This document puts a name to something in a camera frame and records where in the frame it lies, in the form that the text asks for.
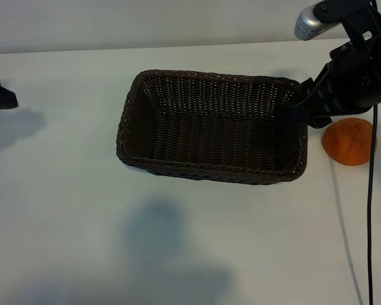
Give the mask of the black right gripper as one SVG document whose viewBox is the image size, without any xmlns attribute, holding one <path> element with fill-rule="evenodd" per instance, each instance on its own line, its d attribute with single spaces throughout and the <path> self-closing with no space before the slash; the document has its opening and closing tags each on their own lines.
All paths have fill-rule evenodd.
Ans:
<svg viewBox="0 0 381 305">
<path fill-rule="evenodd" d="M 331 60 L 315 79 L 300 83 L 292 95 L 288 118 L 312 128 L 332 123 L 332 116 L 361 114 L 370 109 L 362 99 L 369 90 L 370 44 L 345 43 L 330 51 Z"/>
</svg>

